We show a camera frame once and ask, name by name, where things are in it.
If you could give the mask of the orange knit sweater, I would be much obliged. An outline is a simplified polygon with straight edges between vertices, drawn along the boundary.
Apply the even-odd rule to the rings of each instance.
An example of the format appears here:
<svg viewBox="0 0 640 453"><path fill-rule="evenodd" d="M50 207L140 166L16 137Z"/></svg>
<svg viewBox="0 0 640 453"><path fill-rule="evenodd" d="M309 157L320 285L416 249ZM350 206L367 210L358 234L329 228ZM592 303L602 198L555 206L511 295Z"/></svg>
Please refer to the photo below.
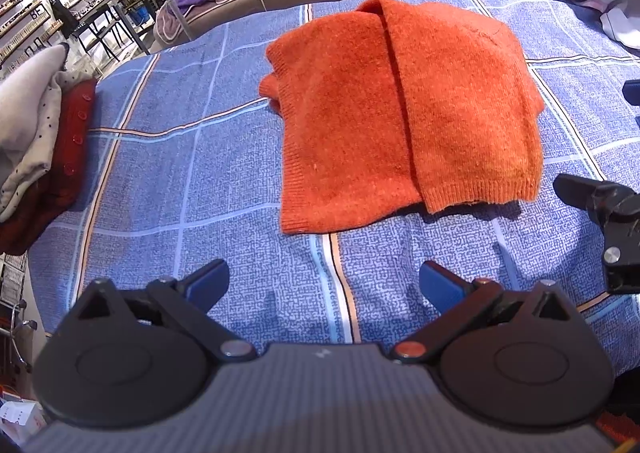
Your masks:
<svg viewBox="0 0 640 453"><path fill-rule="evenodd" d="M259 92L284 124L284 233L536 198L544 100L506 24L366 0L281 35L266 57Z"/></svg>

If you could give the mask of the white pink garment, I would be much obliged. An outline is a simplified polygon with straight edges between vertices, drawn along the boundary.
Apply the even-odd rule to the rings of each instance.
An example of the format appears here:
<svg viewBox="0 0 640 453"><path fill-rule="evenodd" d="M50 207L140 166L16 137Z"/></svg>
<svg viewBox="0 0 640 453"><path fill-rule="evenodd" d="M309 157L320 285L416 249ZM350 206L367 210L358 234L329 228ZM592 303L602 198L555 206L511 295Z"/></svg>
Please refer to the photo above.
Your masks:
<svg viewBox="0 0 640 453"><path fill-rule="evenodd" d="M603 31L614 42L640 49L640 0L584 0L580 5L600 12Z"/></svg>

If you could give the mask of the blue plaid bed sheet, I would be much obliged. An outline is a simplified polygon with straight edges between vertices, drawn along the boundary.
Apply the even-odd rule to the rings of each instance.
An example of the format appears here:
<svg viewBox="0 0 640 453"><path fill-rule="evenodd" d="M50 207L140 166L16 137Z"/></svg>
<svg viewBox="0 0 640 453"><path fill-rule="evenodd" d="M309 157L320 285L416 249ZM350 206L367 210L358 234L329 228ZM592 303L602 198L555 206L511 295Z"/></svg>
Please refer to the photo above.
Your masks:
<svg viewBox="0 0 640 453"><path fill-rule="evenodd" d="M533 203L439 219L418 213L336 234L279 228L282 124L259 97L279 35L356 0L253 14L123 64L99 83L77 203L30 249L44 329L98 277L140 288L215 258L230 265L213 317L257 347L272 341L393 345L436 317L418 271L432 259L512 289L558 282L614 369L639 363L639 300L606 294L603 237L562 204L560 173L639 184L639 111L622 94L639 60L562 0L448 2L504 22L546 108L544 179Z"/></svg>

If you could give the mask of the dark red folded garment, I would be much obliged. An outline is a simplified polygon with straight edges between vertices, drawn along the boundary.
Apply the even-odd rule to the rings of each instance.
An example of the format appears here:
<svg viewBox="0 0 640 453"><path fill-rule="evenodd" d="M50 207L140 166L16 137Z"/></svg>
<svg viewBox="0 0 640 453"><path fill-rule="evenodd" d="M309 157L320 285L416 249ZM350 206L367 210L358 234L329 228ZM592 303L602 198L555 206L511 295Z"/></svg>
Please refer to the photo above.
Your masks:
<svg viewBox="0 0 640 453"><path fill-rule="evenodd" d="M26 253L47 226L78 199L85 179L87 134L95 98L95 78L80 82L62 95L51 167L26 190L14 214L2 222L2 254Z"/></svg>

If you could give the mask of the cream dotted folded garment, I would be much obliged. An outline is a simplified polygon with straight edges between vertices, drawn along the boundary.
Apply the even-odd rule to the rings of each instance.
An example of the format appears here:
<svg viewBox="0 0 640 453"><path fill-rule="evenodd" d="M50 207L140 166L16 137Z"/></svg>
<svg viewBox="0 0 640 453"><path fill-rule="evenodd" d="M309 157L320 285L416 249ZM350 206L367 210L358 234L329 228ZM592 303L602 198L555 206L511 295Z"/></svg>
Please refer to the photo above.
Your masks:
<svg viewBox="0 0 640 453"><path fill-rule="evenodd" d="M9 165L1 165L1 221L7 221L24 198L26 190L49 173L62 112L62 95L90 80L86 72L54 73L35 100L26 103L35 128L27 132L24 150L9 150Z"/></svg>

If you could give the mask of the beige folded garment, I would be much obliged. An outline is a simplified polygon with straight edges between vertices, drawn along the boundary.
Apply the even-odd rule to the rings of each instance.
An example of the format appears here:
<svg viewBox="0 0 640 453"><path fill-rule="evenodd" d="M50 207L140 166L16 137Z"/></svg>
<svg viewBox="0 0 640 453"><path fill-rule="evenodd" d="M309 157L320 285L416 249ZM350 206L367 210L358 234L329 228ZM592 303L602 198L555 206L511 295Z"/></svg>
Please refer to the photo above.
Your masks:
<svg viewBox="0 0 640 453"><path fill-rule="evenodd" d="M39 101L53 75L63 69L66 43L42 49L1 82L1 180L21 161L35 138Z"/></svg>

